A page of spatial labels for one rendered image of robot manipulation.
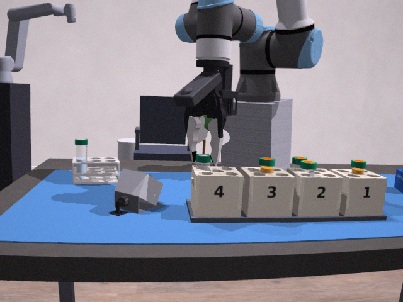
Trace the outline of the blue bench mat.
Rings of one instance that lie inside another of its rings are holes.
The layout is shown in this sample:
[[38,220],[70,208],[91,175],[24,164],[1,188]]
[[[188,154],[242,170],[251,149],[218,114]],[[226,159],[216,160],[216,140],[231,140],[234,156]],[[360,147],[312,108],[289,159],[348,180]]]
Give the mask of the blue bench mat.
[[84,245],[217,245],[403,237],[403,193],[388,178],[385,221],[191,223],[191,172],[145,172],[163,183],[158,207],[116,216],[117,184],[73,184],[54,170],[0,216],[0,242]]

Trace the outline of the white tube rack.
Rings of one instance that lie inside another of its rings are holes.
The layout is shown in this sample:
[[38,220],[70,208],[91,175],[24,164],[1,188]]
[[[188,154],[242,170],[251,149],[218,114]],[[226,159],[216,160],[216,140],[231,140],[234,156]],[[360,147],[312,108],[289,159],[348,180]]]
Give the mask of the white tube rack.
[[[76,173],[76,167],[74,168],[74,164],[116,164],[116,167],[87,167],[87,173]],[[85,178],[81,181],[78,176],[85,176]],[[87,162],[76,162],[76,157],[73,157],[73,184],[117,184],[119,177],[120,162],[117,157],[87,157]]]

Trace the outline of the blue tube rack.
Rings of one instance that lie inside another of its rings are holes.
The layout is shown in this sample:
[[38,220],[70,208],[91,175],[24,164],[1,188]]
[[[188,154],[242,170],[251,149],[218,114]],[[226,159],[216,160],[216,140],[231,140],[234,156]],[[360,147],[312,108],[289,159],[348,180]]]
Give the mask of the blue tube rack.
[[403,193],[403,169],[397,169],[394,187]]

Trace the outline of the beige bucket adapter block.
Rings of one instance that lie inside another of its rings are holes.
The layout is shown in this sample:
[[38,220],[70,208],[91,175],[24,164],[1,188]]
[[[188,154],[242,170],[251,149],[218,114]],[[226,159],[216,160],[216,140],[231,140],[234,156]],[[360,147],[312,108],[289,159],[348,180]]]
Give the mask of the beige bucket adapter block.
[[243,180],[235,167],[201,170],[192,166],[190,204],[194,217],[241,217]]
[[352,174],[351,169],[329,171],[343,177],[339,210],[343,216],[383,215],[388,178],[368,170],[364,175]]
[[316,169],[314,177],[286,171],[295,176],[292,212],[297,217],[339,216],[343,177],[326,169]]
[[241,167],[242,210],[247,217],[292,217],[295,177],[282,168],[272,174],[260,167]]

